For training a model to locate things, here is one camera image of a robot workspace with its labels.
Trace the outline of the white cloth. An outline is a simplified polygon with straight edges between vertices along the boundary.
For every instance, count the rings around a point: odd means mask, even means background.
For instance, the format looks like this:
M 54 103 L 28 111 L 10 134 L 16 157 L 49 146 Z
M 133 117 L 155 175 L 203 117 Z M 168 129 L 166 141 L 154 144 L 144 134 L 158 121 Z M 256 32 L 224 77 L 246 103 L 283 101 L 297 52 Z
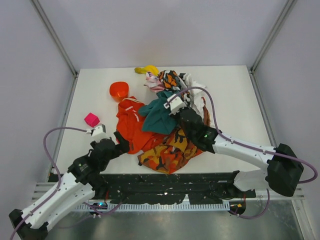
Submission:
M 206 86 L 193 80 L 190 73 L 180 73 L 181 78 L 181 89 L 187 89 L 191 87 L 200 87 L 205 89 Z M 205 96 L 200 89 L 190 89 L 188 92 L 183 93 L 183 97 L 186 97 L 186 101 L 189 106 L 204 119 L 204 107 L 205 107 Z

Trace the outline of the teal cloth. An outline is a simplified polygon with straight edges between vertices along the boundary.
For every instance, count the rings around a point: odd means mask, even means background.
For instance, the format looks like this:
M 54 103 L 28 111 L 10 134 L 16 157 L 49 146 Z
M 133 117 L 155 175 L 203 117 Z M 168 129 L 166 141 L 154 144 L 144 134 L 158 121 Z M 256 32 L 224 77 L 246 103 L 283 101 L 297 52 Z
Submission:
M 160 91 L 157 99 L 148 105 L 139 108 L 138 113 L 145 117 L 142 131 L 162 135 L 169 135 L 178 125 L 178 122 L 170 116 L 170 110 L 164 107 L 167 99 L 173 95 L 170 91 Z

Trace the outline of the black orange patterned cloth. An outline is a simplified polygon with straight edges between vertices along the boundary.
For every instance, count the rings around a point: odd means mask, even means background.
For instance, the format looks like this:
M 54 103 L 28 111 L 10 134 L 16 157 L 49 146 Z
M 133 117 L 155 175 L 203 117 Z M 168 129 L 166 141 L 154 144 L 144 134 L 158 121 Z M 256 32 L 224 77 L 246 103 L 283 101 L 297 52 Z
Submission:
M 176 93 L 187 88 L 184 80 L 174 70 L 163 70 L 158 79 L 166 91 Z

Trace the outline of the pink patterned cloth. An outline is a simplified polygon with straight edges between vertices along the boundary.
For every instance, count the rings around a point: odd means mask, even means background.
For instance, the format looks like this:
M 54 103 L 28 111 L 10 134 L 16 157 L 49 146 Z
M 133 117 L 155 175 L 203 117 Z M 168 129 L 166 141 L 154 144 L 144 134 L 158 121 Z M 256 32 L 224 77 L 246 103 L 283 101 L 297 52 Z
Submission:
M 165 90 L 165 86 L 159 80 L 158 76 L 149 71 L 145 74 L 145 83 L 143 85 L 148 87 L 153 93 L 159 93 Z

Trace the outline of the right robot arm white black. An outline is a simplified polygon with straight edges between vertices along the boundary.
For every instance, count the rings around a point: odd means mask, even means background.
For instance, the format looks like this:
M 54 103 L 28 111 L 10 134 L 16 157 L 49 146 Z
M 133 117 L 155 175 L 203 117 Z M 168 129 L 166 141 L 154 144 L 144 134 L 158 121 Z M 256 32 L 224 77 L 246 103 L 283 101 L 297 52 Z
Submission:
M 238 190 L 269 188 L 285 197 L 294 195 L 304 167 L 288 145 L 261 146 L 218 133 L 190 108 L 178 113 L 178 122 L 186 138 L 201 151 L 226 155 L 257 167 L 252 171 L 235 171 L 233 185 Z

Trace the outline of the orange brown camouflage cloth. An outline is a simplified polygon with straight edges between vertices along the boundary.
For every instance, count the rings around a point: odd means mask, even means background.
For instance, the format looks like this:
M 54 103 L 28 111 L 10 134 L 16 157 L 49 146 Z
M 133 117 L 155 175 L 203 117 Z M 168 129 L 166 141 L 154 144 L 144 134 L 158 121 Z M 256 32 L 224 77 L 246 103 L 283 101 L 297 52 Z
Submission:
M 164 135 L 162 143 L 138 155 L 139 165 L 154 171 L 172 174 L 184 167 L 190 159 L 203 153 L 185 135 L 182 127 L 177 127 Z

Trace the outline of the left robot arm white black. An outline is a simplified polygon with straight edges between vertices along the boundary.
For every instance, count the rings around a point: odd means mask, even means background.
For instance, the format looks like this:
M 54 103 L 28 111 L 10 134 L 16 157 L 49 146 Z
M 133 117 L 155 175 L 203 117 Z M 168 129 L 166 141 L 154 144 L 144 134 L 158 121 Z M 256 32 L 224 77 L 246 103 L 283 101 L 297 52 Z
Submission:
M 44 240 L 78 205 L 103 193 L 107 183 L 100 173 L 111 160 L 130 150 L 130 143 L 119 132 L 114 135 L 117 142 L 105 136 L 92 141 L 88 153 L 76 158 L 44 195 L 22 210 L 14 209 L 9 214 L 13 234 L 22 240 Z

